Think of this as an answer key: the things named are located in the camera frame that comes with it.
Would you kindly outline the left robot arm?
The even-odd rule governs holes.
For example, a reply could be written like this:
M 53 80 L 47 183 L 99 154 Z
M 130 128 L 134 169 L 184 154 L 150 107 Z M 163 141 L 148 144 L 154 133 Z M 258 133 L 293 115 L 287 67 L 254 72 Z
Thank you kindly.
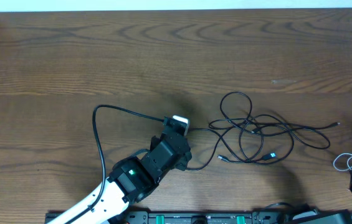
M 117 163 L 104 183 L 49 224 L 104 223 L 149 196 L 170 170 L 186 169 L 191 148 L 184 136 L 164 134 L 151 142 L 156 146 L 142 159 L 133 156 Z

